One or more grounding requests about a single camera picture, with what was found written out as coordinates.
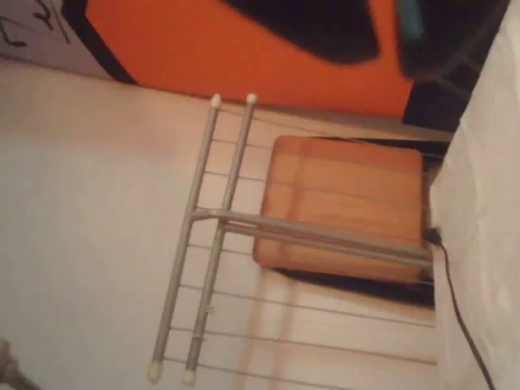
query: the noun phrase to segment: metal drying rack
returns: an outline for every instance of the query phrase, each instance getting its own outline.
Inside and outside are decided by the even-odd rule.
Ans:
[[[220,96],[214,95],[210,102],[210,111],[206,123],[206,130],[202,138],[201,149],[191,189],[189,191],[188,202],[184,212],[184,219],[180,231],[179,243],[175,252],[175,262],[171,271],[170,282],[167,290],[167,297],[164,304],[158,334],[155,341],[152,361],[148,369],[148,378],[152,384],[156,384],[163,373],[163,362],[165,360],[181,362],[185,364],[185,371],[182,383],[193,386],[196,382],[197,367],[205,367],[224,372],[232,372],[240,375],[249,375],[257,378],[272,379],[263,375],[252,375],[237,370],[229,370],[214,366],[199,364],[202,341],[206,332],[206,321],[211,312],[211,297],[214,292],[216,275],[219,269],[220,255],[223,250],[223,241],[226,233],[237,233],[246,236],[265,238],[270,240],[284,241],[291,244],[313,247],[316,249],[326,249],[343,254],[353,254],[364,257],[379,259],[385,262],[397,262],[406,265],[413,265],[425,270],[431,270],[431,253],[424,248],[412,245],[403,245],[388,242],[387,240],[376,240],[356,234],[349,234],[324,227],[316,227],[311,223],[291,222],[284,219],[267,218],[253,214],[244,214],[231,210],[232,201],[235,195],[236,183],[239,179],[242,159],[245,153],[249,127],[253,118],[254,105],[257,100],[256,95],[250,94],[246,100],[245,113],[242,116],[240,133],[236,143],[235,153],[232,159],[230,173],[227,177],[227,185],[223,195],[222,205],[219,209],[206,209],[197,207],[199,193],[201,192],[202,179],[205,174],[210,145],[213,141],[217,116],[220,111]],[[189,237],[193,224],[197,221],[206,219],[216,219],[217,228],[214,233],[213,244],[210,249],[210,260],[207,266],[206,277],[201,289],[201,299],[198,306],[197,318],[193,330],[180,329],[183,331],[193,331],[191,344],[189,347],[188,359],[166,358],[166,348],[168,337],[172,330],[176,330],[171,321],[176,307],[176,300],[180,287],[181,276],[184,269],[186,253],[189,247]],[[291,384],[313,385],[319,388],[338,388],[333,386],[323,386],[316,383],[300,382],[291,379],[278,379]]]

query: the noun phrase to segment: white floor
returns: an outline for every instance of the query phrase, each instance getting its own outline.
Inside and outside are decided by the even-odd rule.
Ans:
[[[150,387],[145,372],[207,102],[7,61],[0,62],[0,99],[0,336],[44,389]],[[220,141],[212,145],[201,206],[220,203],[240,126],[237,112],[227,106],[219,117]],[[278,135],[413,133],[265,111],[257,117],[278,124],[253,122],[234,204],[246,212],[259,211],[263,184],[256,179],[265,177],[268,148]],[[202,285],[211,228],[195,229],[183,284]],[[241,254],[250,252],[249,239],[230,237],[225,247],[231,252],[223,255],[217,290],[353,315],[217,294],[212,331],[340,348],[208,336],[201,363],[329,388],[437,387],[432,312],[261,271]],[[198,295],[181,290],[175,326],[193,325]],[[168,356],[185,359],[188,345],[187,332],[173,331]],[[158,388],[181,388],[182,371],[167,363]],[[196,388],[310,387],[200,369]]]

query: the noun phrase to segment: white plastic end cap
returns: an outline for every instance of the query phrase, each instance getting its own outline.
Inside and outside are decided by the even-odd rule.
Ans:
[[[151,362],[148,367],[148,380],[152,384],[157,384],[161,376],[163,376],[163,364],[160,362]]]
[[[220,95],[218,93],[216,93],[215,95],[213,95],[213,97],[211,98],[211,106],[212,107],[220,107],[220,102],[222,101],[222,99],[220,98]]]
[[[186,370],[182,375],[182,384],[186,386],[195,386],[195,382],[197,378],[195,376],[195,371]]]
[[[256,93],[250,93],[249,95],[247,95],[246,101],[250,104],[254,104],[257,102],[257,99],[258,99],[258,97],[257,97]]]

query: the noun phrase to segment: orange object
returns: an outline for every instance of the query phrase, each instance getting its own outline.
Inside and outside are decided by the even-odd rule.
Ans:
[[[423,162],[416,150],[281,136],[274,145],[262,215],[370,238],[422,244]],[[268,267],[375,280],[416,281],[420,269],[257,239]]]
[[[86,16],[141,85],[400,118],[412,82],[398,66],[394,1],[369,3],[380,55],[353,65],[316,58],[219,0],[89,0]]]

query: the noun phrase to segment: wooden stool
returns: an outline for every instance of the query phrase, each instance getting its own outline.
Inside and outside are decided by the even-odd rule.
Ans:
[[[412,149],[281,136],[273,148],[261,215],[420,247],[423,161]],[[256,239],[267,267],[414,282],[416,266]]]

